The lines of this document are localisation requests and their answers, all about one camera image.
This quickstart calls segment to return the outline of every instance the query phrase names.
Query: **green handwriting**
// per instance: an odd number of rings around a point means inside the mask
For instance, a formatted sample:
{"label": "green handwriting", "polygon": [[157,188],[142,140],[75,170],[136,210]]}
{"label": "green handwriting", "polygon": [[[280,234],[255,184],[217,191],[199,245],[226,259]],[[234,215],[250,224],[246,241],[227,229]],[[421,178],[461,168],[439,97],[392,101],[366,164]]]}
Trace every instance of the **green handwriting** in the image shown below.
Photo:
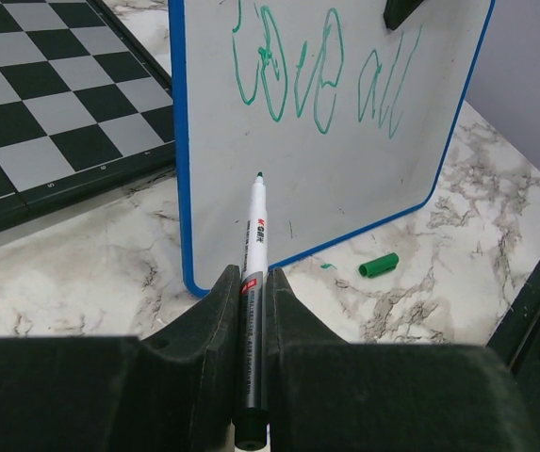
{"label": "green handwriting", "polygon": [[[331,24],[331,19],[335,21],[335,30],[339,43],[340,51],[340,64],[338,66],[338,72],[336,73],[335,80],[324,80],[324,63],[326,62],[326,43],[330,38],[331,32],[333,31],[333,24]],[[301,57],[299,58],[299,64],[297,65],[297,76],[295,77],[295,109],[297,111],[297,118],[300,118],[303,114],[303,109],[307,102],[307,96],[309,95],[309,90],[316,79],[316,96],[314,99],[314,120],[318,130],[322,134],[327,134],[330,129],[330,125],[333,122],[333,116],[335,114],[335,104],[336,104],[336,93],[333,94],[333,106],[331,107],[330,116],[328,121],[325,124],[321,124],[319,119],[318,112],[318,103],[319,96],[325,88],[336,88],[338,81],[341,78],[341,73],[343,72],[343,64],[345,63],[345,49],[343,48],[343,32],[341,29],[341,22],[338,18],[338,12],[334,8],[330,8],[326,13],[326,20],[324,21],[324,28],[322,30],[322,44],[319,48],[318,58],[316,59],[316,65],[314,66],[311,76],[309,77],[309,83],[307,83],[307,89],[303,95],[303,100],[299,101],[299,76],[301,75],[301,69],[305,64],[305,58],[307,56],[307,41],[303,43],[303,48],[301,49]]]}
{"label": "green handwriting", "polygon": [[[383,127],[386,116],[387,114],[389,115],[389,138],[393,138],[396,132],[398,131],[398,129],[400,128],[400,122],[401,122],[401,118],[403,117],[403,111],[400,113],[397,119],[397,122],[395,122],[395,124],[393,122],[393,111],[395,110],[396,102],[400,98],[401,89],[403,88],[403,82],[405,81],[406,75],[408,74],[408,69],[410,68],[412,57],[414,56],[414,53],[416,52],[418,48],[418,43],[420,42],[421,34],[422,34],[422,25],[418,29],[418,36],[414,44],[414,48],[412,49],[412,52],[410,52],[408,60],[406,61],[405,68],[403,70],[403,75],[401,76],[400,84],[398,85],[397,91],[395,93],[393,103],[391,105],[385,106],[385,99],[386,99],[387,92],[389,91],[389,86],[391,85],[393,72],[395,71],[395,67],[397,66],[398,61],[400,60],[401,47],[403,46],[403,32],[401,32],[398,51],[397,51],[397,54],[395,55],[395,60],[393,61],[393,64],[391,65],[391,71],[389,72],[389,77],[387,78],[387,81],[386,81],[385,90],[383,91],[383,98],[381,100],[381,106],[379,107],[379,128]],[[369,68],[372,63],[374,65],[374,74],[372,76],[372,82],[370,83],[370,88],[366,95],[366,100],[364,101],[364,105],[362,106],[362,97],[363,97],[362,96],[362,78],[364,77],[367,69],[371,71],[371,69]],[[364,119],[364,116],[366,115],[370,97],[371,97],[371,116],[374,119],[376,115],[376,89],[377,89],[377,83],[379,80],[379,75],[381,74],[382,69],[383,69],[383,64],[381,63],[379,54],[376,51],[376,49],[373,49],[372,52],[370,52],[370,55],[368,56],[366,63],[364,63],[364,66],[362,67],[362,71],[360,72],[360,76],[357,79],[357,120],[359,122],[361,122]]]}
{"label": "green handwriting", "polygon": [[[248,66],[247,69],[251,70],[254,67],[254,83],[252,86],[245,89],[244,84],[241,78],[241,69],[238,58],[237,50],[237,35],[242,26],[243,14],[242,14],[242,0],[238,0],[238,20],[237,25],[232,29],[232,55],[234,57],[234,68],[236,82],[238,86],[238,91],[240,93],[240,98],[245,105],[251,105],[256,97],[259,89],[259,78],[261,79],[261,85],[263,87],[263,92],[265,95],[266,105],[270,113],[271,118],[280,122],[285,113],[286,108],[286,99],[288,97],[288,69],[286,63],[285,49],[280,38],[280,31],[278,29],[278,24],[271,13],[270,7],[263,6],[257,8],[257,5],[254,4],[254,11],[256,15],[256,20],[260,21],[263,26],[263,45],[259,46],[258,60],[255,62],[254,66]],[[410,52],[410,55],[407,58],[405,67],[403,69],[403,74],[401,76],[400,83],[395,92],[393,100],[389,104],[387,101],[387,95],[389,92],[389,87],[393,81],[393,74],[398,66],[401,57],[401,48],[404,41],[404,33],[401,33],[400,42],[398,45],[398,50],[395,55],[395,59],[391,64],[391,69],[389,71],[389,76],[386,79],[385,89],[382,93],[381,103],[378,105],[378,126],[379,129],[383,127],[387,118],[388,121],[388,136],[393,138],[397,131],[400,128],[401,118],[403,117],[403,111],[400,112],[399,116],[394,118],[394,111],[396,108],[396,103],[400,98],[400,93],[403,88],[406,76],[408,74],[408,69],[412,62],[412,58],[418,48],[418,43],[420,42],[420,36],[422,34],[422,25],[420,26],[414,44],[414,48]],[[338,42],[338,52],[339,56],[335,61],[339,61],[338,71],[334,77],[326,76],[324,73],[326,59],[329,52],[329,39],[334,38]],[[303,43],[299,63],[296,65],[296,76],[294,83],[294,100],[295,100],[295,113],[297,118],[300,118],[303,115],[309,93],[311,92],[312,87],[315,86],[314,92],[314,122],[319,132],[322,134],[327,134],[333,123],[335,115],[335,106],[337,100],[337,87],[339,80],[341,78],[341,73],[343,72],[343,66],[345,64],[345,46],[343,40],[343,31],[341,27],[341,22],[339,18],[338,11],[336,8],[330,8],[326,13],[326,18],[324,20],[324,27],[322,28],[322,41],[318,50],[318,56],[316,57],[316,62],[309,76],[309,80],[306,85],[303,87],[303,97],[302,97],[302,87],[300,87],[300,78],[303,66],[308,62],[307,54],[309,52],[309,46],[307,40]],[[358,122],[362,122],[370,107],[370,115],[374,119],[377,113],[377,88],[380,80],[380,76],[383,70],[383,63],[381,62],[381,57],[379,52],[376,49],[373,49],[370,52],[370,55],[366,59],[366,62],[362,66],[362,70],[358,77],[357,83],[357,119]],[[363,79],[368,78],[368,74],[371,74],[371,82],[368,89],[368,92],[362,92],[362,82]],[[327,119],[323,121],[320,116],[320,107],[319,101],[322,94],[327,93],[330,95],[332,92],[332,106],[330,113],[328,114]]]}

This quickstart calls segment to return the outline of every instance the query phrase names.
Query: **gray wall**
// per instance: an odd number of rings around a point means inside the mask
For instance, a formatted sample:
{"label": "gray wall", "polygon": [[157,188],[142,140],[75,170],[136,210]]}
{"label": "gray wall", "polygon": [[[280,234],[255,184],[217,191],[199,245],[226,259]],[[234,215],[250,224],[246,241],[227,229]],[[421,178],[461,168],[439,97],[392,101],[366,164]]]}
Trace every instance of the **gray wall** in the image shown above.
{"label": "gray wall", "polygon": [[496,0],[466,99],[540,169],[540,0]]}

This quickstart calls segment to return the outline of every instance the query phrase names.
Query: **whiteboard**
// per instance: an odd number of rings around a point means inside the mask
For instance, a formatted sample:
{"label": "whiteboard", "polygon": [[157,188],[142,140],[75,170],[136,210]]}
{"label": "whiteboard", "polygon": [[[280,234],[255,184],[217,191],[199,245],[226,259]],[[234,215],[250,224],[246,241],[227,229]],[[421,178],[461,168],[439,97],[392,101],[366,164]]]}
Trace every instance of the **whiteboard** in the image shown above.
{"label": "whiteboard", "polygon": [[284,265],[433,193],[493,0],[170,0],[184,280],[242,260],[251,184]]}

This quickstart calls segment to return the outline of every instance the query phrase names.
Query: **green marker cap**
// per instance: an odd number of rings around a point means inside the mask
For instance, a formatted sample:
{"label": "green marker cap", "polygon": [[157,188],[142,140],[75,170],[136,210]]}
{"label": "green marker cap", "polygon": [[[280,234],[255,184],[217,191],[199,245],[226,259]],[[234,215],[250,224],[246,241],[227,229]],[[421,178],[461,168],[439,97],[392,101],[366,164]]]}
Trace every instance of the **green marker cap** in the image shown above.
{"label": "green marker cap", "polygon": [[263,449],[268,443],[268,421],[261,416],[243,416],[235,421],[234,444],[241,450]]}
{"label": "green marker cap", "polygon": [[378,259],[362,264],[358,267],[358,271],[364,278],[374,278],[395,270],[399,262],[400,257],[395,252],[392,252],[387,254],[387,256],[379,257]]}

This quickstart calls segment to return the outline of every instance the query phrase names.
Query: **marker barrel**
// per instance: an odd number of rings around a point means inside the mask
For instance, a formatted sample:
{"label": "marker barrel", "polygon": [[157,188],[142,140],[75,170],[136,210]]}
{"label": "marker barrel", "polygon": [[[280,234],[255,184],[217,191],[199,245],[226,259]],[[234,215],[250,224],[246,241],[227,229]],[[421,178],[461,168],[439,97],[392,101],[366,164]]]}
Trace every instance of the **marker barrel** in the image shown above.
{"label": "marker barrel", "polygon": [[240,288],[237,389],[233,422],[236,446],[259,450],[267,443],[265,288],[268,278],[266,188],[255,179]]}

